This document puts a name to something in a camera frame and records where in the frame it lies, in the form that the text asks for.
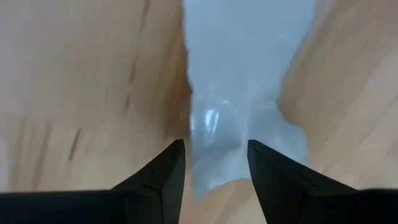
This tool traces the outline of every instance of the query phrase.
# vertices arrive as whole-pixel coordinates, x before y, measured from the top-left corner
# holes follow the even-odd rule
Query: wood grain
[[[357,188],[398,187],[398,2],[318,1],[280,108],[310,167]],[[0,190],[107,189],[187,139],[180,0],[0,3]],[[264,223],[250,180],[193,199],[181,223]]]

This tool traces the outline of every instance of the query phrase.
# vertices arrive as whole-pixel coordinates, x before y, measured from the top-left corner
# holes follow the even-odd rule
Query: translucent plastic
[[[308,32],[314,0],[183,0],[196,198],[250,178],[247,144],[257,139],[307,163],[304,132],[286,122],[277,97]]]

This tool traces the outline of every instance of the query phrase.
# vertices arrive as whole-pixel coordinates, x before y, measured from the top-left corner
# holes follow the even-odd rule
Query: crumpled plastic
[[[250,178],[248,139],[308,162],[305,134],[281,116],[277,97],[315,6],[314,0],[183,0],[196,198]]]

